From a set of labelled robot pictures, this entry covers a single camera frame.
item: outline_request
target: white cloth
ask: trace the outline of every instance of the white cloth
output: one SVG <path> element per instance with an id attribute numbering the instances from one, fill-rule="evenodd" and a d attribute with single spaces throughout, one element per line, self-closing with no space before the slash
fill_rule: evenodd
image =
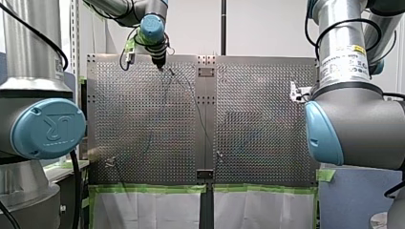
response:
<path id="1" fill-rule="evenodd" d="M 199 229 L 201 194 L 97 194 L 94 229 Z"/>
<path id="2" fill-rule="evenodd" d="M 312 229 L 314 195 L 215 193 L 215 228 Z"/>

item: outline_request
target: hole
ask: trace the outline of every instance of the hole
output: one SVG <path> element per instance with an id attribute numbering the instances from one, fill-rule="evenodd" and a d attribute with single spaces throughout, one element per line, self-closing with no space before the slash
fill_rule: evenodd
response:
<path id="1" fill-rule="evenodd" d="M 36 114 L 36 115 L 41 114 L 41 111 L 39 111 L 39 109 L 37 109 L 37 108 L 32 109 L 32 112 L 33 112 L 34 114 Z"/>

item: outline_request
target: pegboard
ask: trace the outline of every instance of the pegboard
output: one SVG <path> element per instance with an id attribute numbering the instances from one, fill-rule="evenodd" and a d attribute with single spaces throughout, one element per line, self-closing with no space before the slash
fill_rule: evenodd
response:
<path id="1" fill-rule="evenodd" d="M 138 56 L 127 72 L 118 59 L 88 59 L 91 183 L 194 184 L 197 57 L 159 71 Z"/>
<path id="2" fill-rule="evenodd" d="M 304 106 L 290 81 L 311 86 L 309 58 L 218 57 L 215 182 L 315 186 Z"/>
<path id="3" fill-rule="evenodd" d="M 195 184 L 206 169 L 216 183 L 315 186 L 304 106 L 289 100 L 291 80 L 313 84 L 313 59 L 118 60 L 88 59 L 91 183 Z"/>

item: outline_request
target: black cable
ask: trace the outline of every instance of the black cable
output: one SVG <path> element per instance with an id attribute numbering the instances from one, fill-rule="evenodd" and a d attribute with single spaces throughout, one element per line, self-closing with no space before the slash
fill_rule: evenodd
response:
<path id="1" fill-rule="evenodd" d="M 381 30 L 381 28 L 379 28 L 379 26 L 374 21 L 371 21 L 371 20 L 365 19 L 365 18 L 354 18 L 354 19 L 343 20 L 343 21 L 340 21 L 340 22 L 336 22 L 336 23 L 332 24 L 331 26 L 327 27 L 319 35 L 319 37 L 318 37 L 318 39 L 316 40 L 316 43 L 315 43 L 315 54 L 316 54 L 316 58 L 318 60 L 320 60 L 319 59 L 320 44 L 322 42 L 322 39 L 325 37 L 325 35 L 328 34 L 328 32 L 330 32 L 331 30 L 335 29 L 337 26 L 342 25 L 344 23 L 350 23 L 350 22 L 367 23 L 367 24 L 373 26 L 375 28 L 375 30 L 377 31 L 377 33 L 378 33 L 377 40 L 375 41 L 375 43 L 371 47 L 367 48 L 366 51 L 370 51 L 370 50 L 374 49 L 379 44 L 379 42 L 381 41 L 381 38 L 382 38 L 382 30 Z"/>
<path id="2" fill-rule="evenodd" d="M 38 31 L 36 28 L 30 26 L 30 24 L 28 24 L 27 22 L 25 22 L 24 20 L 22 20 L 20 17 L 18 17 L 15 13 L 13 13 L 11 10 L 9 10 L 6 6 L 3 5 L 3 3 L 0 3 L 0 8 L 6 12 L 8 15 L 10 15 L 12 18 L 14 18 L 15 20 L 17 20 L 19 23 L 21 23 L 23 26 L 25 26 L 27 29 L 29 29 L 32 33 L 34 33 L 36 36 L 38 36 L 39 38 L 41 38 L 41 40 L 43 40 L 45 43 L 47 43 L 49 46 L 51 46 L 51 48 L 57 53 L 59 54 L 62 58 L 64 63 L 63 66 L 63 71 L 65 71 L 66 69 L 68 69 L 69 67 L 69 60 L 68 57 L 66 56 L 66 54 L 50 39 L 48 38 L 46 35 L 44 35 L 42 32 Z"/>
<path id="3" fill-rule="evenodd" d="M 386 198 L 395 198 L 395 196 L 392 196 L 393 193 L 396 191 L 400 190 L 401 188 L 405 187 L 405 181 L 402 181 L 398 183 L 396 186 L 385 192 L 384 197 Z"/>
<path id="4" fill-rule="evenodd" d="M 312 46 L 315 46 L 316 44 L 315 44 L 315 42 L 313 42 L 312 39 L 310 39 L 309 31 L 308 31 L 309 15 L 310 15 L 310 9 L 312 8 L 312 4 L 313 4 L 313 1 L 312 1 L 312 0 L 308 0 L 307 15 L 306 15 L 306 17 L 305 17 L 305 37 L 307 38 L 307 40 L 309 41 L 309 43 L 310 43 Z"/>
<path id="5" fill-rule="evenodd" d="M 75 213 L 72 228 L 77 229 L 81 211 L 81 175 L 75 151 L 71 151 L 71 160 L 72 165 L 74 167 L 74 176 L 75 176 Z"/>
<path id="6" fill-rule="evenodd" d="M 384 59 L 385 57 L 387 57 L 388 54 L 391 53 L 391 51 L 394 49 L 395 44 L 396 44 L 396 31 L 394 32 L 394 42 L 392 44 L 392 46 L 390 47 L 390 49 L 387 51 L 387 53 L 385 53 L 383 56 L 381 56 L 379 59 L 375 60 L 373 63 L 369 64 L 370 66 L 376 65 L 378 64 L 378 62 L 380 62 L 382 59 Z"/>
<path id="7" fill-rule="evenodd" d="M 3 215 L 9 220 L 10 224 L 12 225 L 12 228 L 14 229 L 21 228 L 15 217 L 9 212 L 9 210 L 6 208 L 6 206 L 4 206 L 4 204 L 1 201 L 0 201 L 0 210 L 3 212 Z"/>
<path id="8" fill-rule="evenodd" d="M 389 97 L 398 97 L 402 98 L 405 100 L 405 94 L 397 94 L 397 93 L 383 93 L 383 96 L 389 96 Z"/>

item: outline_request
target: sticker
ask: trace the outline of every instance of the sticker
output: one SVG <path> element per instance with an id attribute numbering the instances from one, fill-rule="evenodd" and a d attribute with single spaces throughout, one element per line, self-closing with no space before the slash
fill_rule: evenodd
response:
<path id="1" fill-rule="evenodd" d="M 338 47 L 336 48 L 337 51 L 346 51 L 346 52 L 351 52 L 351 51 L 356 51 L 360 52 L 364 55 L 366 55 L 366 50 L 358 45 L 351 45 L 351 46 L 346 46 L 346 47 Z"/>
<path id="2" fill-rule="evenodd" d="M 321 83 L 370 78 L 367 57 L 360 49 L 350 52 L 336 52 L 322 61 Z"/>

